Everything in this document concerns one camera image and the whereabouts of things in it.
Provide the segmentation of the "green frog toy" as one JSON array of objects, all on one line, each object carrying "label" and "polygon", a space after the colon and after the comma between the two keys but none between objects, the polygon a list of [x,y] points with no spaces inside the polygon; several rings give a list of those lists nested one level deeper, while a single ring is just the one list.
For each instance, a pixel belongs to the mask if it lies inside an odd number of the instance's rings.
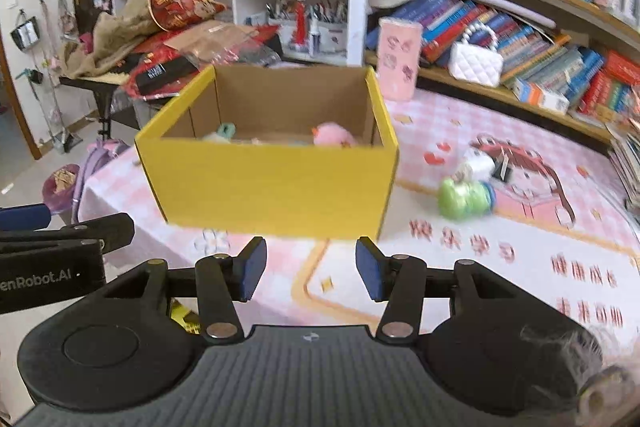
[{"label": "green frog toy", "polygon": [[484,181],[442,180],[437,202],[439,213],[449,220],[460,221],[489,215],[496,205],[494,188]]}]

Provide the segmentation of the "teal correction tape dispenser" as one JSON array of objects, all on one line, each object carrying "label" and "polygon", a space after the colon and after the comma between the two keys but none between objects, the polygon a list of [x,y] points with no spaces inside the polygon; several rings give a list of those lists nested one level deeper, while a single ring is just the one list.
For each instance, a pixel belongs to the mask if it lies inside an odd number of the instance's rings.
[{"label": "teal correction tape dispenser", "polygon": [[232,122],[224,122],[216,131],[203,136],[203,140],[215,143],[230,143],[234,138],[235,132],[235,124],[232,124]]}]

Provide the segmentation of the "purple trash bin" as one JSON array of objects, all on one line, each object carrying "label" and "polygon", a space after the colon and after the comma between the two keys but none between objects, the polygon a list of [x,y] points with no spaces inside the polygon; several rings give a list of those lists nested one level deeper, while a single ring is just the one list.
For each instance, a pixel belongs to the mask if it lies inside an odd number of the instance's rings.
[{"label": "purple trash bin", "polygon": [[52,215],[70,210],[80,167],[67,164],[55,170],[42,184],[42,201]]}]

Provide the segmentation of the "purple school backpack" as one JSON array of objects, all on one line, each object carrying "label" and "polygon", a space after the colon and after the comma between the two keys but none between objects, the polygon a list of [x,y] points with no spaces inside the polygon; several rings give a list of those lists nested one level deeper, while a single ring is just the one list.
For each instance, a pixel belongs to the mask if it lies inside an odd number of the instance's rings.
[{"label": "purple school backpack", "polygon": [[79,206],[88,180],[109,162],[127,152],[130,146],[122,140],[99,140],[89,147],[88,156],[79,168],[70,210],[70,222],[78,223]]}]

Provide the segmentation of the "yellow cardboard box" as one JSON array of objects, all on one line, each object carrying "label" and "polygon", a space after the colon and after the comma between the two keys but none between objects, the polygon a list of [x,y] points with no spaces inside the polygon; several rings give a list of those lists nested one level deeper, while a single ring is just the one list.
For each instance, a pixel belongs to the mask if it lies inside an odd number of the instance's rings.
[{"label": "yellow cardboard box", "polygon": [[[224,122],[230,143],[203,140]],[[351,147],[315,146],[336,122]],[[356,239],[380,234],[399,145],[369,67],[209,67],[138,134],[136,149],[172,225]]]}]

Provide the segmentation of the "cartoon desk mat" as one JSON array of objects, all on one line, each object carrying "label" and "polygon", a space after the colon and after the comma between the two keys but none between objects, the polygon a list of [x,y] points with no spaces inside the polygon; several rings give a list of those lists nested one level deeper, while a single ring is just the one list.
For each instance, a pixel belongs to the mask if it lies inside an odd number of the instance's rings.
[{"label": "cartoon desk mat", "polygon": [[[610,331],[620,343],[639,332],[639,251],[625,223],[608,225],[594,210],[585,228],[537,225],[491,216],[450,222],[432,191],[399,182],[390,195],[378,248],[450,269],[470,259],[485,265],[587,329]],[[369,298],[356,268],[355,246],[320,242],[292,286],[293,300],[335,324],[378,324],[382,305]]]}]

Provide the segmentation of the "pink checkered tablecloth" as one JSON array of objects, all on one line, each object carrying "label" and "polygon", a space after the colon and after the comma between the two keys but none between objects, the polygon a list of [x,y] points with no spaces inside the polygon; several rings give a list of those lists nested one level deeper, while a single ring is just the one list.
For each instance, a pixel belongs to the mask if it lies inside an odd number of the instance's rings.
[{"label": "pink checkered tablecloth", "polygon": [[602,155],[419,92],[385,103],[359,70],[235,70],[178,95],[85,186],[80,214],[125,211],[120,262],[235,254],[268,265],[245,322],[375,324],[355,270],[371,236],[435,268],[473,259],[590,329],[639,330],[639,246],[604,197]]}]

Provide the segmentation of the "black rectangular box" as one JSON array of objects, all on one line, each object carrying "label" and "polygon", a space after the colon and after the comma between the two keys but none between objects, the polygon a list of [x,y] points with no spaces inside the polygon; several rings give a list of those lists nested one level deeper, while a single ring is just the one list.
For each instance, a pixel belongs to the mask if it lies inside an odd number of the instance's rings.
[{"label": "black rectangular box", "polygon": [[140,72],[134,77],[134,82],[141,95],[148,95],[197,71],[198,68],[188,58],[179,56]]}]

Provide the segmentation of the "orange white small box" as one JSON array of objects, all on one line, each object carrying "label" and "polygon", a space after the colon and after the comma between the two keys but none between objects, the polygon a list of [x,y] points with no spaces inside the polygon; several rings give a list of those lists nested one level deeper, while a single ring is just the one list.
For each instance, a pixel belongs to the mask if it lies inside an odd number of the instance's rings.
[{"label": "orange white small box", "polygon": [[566,115],[570,108],[570,101],[564,95],[541,88],[537,83],[517,79],[512,91],[518,101],[555,114]]}]

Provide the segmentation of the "white quilted mini purse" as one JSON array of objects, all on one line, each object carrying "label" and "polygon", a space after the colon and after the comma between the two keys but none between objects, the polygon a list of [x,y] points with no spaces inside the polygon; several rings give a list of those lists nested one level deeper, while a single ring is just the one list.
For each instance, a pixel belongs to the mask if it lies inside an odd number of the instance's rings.
[{"label": "white quilted mini purse", "polygon": [[[471,44],[472,35],[486,31],[490,37],[488,48]],[[503,68],[503,57],[498,52],[498,37],[484,23],[475,22],[465,28],[462,39],[451,47],[448,72],[454,79],[497,88]]]}]

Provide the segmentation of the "pink cylindrical pen holder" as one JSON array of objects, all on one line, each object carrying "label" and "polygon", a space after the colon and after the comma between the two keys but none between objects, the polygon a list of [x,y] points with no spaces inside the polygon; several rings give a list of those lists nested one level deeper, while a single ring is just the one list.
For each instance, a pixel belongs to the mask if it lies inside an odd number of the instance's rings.
[{"label": "pink cylindrical pen holder", "polygon": [[419,23],[393,17],[380,19],[376,73],[386,100],[412,99],[422,51],[422,31]]}]

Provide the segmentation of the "brown plush blanket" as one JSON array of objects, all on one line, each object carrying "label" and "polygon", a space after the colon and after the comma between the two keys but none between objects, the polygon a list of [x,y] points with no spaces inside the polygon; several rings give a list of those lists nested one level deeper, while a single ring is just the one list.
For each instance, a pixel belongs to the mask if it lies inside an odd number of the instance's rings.
[{"label": "brown plush blanket", "polygon": [[107,12],[99,15],[91,34],[91,52],[77,42],[66,42],[60,47],[61,74],[70,79],[99,77],[159,31],[148,0],[127,0],[117,15]]}]

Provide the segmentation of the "white pen cup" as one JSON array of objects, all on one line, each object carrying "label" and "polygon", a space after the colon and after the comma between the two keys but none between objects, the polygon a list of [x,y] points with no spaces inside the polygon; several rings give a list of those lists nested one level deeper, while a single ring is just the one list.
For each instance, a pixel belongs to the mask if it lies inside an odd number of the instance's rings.
[{"label": "white pen cup", "polygon": [[321,53],[342,53],[347,48],[348,25],[346,23],[318,23]]}]

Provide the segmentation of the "stack of papers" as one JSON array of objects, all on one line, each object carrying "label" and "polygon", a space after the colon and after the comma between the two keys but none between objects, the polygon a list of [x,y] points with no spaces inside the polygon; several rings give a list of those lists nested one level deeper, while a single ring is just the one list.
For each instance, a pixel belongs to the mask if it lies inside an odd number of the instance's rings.
[{"label": "stack of papers", "polygon": [[639,208],[639,124],[631,119],[630,128],[606,124],[611,137],[608,156],[627,195],[627,205]]}]

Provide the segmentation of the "wooden bookshelf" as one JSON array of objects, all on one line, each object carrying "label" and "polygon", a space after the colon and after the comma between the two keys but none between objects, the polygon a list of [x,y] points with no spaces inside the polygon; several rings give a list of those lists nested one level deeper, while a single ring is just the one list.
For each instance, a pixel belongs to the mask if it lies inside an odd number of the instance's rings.
[{"label": "wooden bookshelf", "polygon": [[[370,0],[364,59],[378,64],[380,19],[419,23],[418,77],[424,87],[498,106],[541,126],[608,142],[606,124],[639,124],[639,0]],[[498,37],[497,88],[451,77],[451,47],[475,22]],[[570,101],[566,115],[518,101],[514,81],[537,83]]]}]

